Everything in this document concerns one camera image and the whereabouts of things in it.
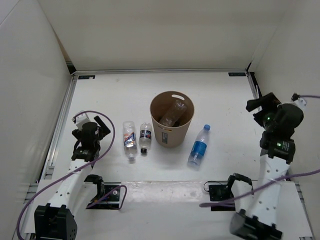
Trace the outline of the clear bottle orange white label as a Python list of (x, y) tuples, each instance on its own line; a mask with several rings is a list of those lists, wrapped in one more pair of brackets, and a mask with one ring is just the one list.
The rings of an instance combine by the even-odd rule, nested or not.
[(133, 121), (123, 123), (123, 148), (129, 162), (134, 162), (137, 154), (136, 128)]

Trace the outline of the clear Pepsi bottle black cap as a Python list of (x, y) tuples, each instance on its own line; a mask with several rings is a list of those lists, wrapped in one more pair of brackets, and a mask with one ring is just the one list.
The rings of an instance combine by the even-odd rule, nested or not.
[(142, 123), (139, 131), (139, 147), (142, 155), (147, 155), (152, 142), (152, 125), (150, 123)]

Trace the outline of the water bottle blue cap label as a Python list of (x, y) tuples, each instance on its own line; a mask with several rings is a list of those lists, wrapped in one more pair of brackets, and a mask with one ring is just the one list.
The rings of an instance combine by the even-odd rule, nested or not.
[(209, 139), (211, 126), (205, 124), (203, 129), (198, 133), (192, 149), (190, 151), (187, 164), (192, 168), (199, 168), (205, 156)]

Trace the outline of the clear bottle white cap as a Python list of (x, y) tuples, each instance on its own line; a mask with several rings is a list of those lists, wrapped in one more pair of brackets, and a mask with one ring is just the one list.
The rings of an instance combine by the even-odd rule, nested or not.
[(175, 123), (181, 118), (181, 116), (187, 110), (187, 105), (181, 100), (177, 99), (167, 110), (167, 112), (160, 119), (159, 123), (166, 127), (173, 127)]

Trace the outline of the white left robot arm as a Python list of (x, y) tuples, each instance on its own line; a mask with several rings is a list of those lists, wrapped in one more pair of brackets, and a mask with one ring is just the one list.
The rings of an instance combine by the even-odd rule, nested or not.
[(77, 128), (72, 131), (76, 138), (68, 177), (61, 181), (46, 205), (39, 205), (34, 211), (35, 238), (37, 240), (74, 240), (78, 225), (76, 212), (86, 205), (81, 199), (82, 189), (88, 187), (88, 194), (94, 200), (105, 195), (101, 176), (91, 174), (95, 161), (100, 156), (101, 140), (111, 133), (99, 116), (90, 121), (86, 113), (73, 118)]

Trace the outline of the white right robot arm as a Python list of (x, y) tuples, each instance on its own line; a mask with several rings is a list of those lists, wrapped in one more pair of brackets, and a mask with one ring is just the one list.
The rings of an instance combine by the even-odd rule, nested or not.
[(282, 182), (296, 152), (292, 139), (302, 120), (307, 102), (294, 93), (290, 102), (282, 103), (271, 92), (247, 102), (246, 110), (253, 114), (254, 120), (264, 131), (259, 142), (260, 167), (256, 186), (248, 195), (243, 193), (241, 182), (249, 178), (234, 173), (228, 179), (224, 193), (235, 200), (236, 212), (229, 231), (244, 240), (280, 240), (283, 233), (277, 229), (277, 208)]

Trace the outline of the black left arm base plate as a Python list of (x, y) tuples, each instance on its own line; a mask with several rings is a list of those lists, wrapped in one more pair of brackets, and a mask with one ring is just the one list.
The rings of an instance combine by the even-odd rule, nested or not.
[(120, 182), (105, 182), (103, 195), (94, 197), (87, 205), (87, 210), (119, 210), (122, 191)]

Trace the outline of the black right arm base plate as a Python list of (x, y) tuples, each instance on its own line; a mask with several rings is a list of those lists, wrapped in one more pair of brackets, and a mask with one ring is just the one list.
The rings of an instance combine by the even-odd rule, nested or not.
[[(211, 202), (220, 202), (233, 198), (231, 190), (228, 189), (226, 184), (213, 184), (208, 186), (209, 200)], [(231, 212), (235, 211), (235, 204), (228, 203), (227, 205), (212, 206), (212, 212)]]

